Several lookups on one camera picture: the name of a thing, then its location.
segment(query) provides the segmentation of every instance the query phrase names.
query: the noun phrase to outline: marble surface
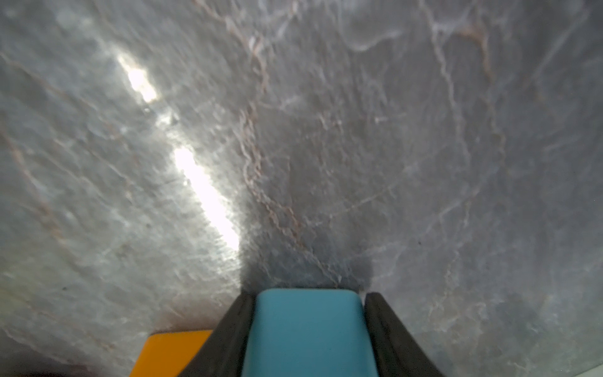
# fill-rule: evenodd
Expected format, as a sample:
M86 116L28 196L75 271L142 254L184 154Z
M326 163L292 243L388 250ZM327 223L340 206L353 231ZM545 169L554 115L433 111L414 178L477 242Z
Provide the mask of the marble surface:
M603 362L603 2L0 8L0 372L268 287L380 291L447 376Z

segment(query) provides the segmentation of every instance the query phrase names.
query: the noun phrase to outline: black plastic bracket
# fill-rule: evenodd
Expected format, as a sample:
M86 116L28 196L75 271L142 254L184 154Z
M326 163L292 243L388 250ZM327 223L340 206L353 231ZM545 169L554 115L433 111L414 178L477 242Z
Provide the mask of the black plastic bracket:
M178 377L239 377L254 304L254 296L241 293Z
M368 293L364 317L379 377L444 377L380 293Z

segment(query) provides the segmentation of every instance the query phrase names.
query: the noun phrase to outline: gray marble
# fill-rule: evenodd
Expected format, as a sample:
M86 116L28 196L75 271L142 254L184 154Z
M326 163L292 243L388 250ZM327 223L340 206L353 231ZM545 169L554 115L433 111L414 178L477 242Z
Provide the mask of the gray marble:
M0 7L0 372L268 287L380 291L447 376L603 363L603 2Z

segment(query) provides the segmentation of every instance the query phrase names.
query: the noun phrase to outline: yellow plastic piece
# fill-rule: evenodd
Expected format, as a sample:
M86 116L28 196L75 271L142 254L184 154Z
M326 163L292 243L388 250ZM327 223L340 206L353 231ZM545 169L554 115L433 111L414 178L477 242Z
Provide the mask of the yellow plastic piece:
M177 377L211 333L211 330L205 330L150 336L130 377Z

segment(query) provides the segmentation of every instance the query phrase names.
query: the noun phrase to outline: light blue plastic piece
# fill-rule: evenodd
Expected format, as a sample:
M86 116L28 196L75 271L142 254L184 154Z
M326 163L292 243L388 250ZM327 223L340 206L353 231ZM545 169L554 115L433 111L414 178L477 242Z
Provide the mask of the light blue plastic piece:
M347 290L260 293L241 377L378 377L360 297Z

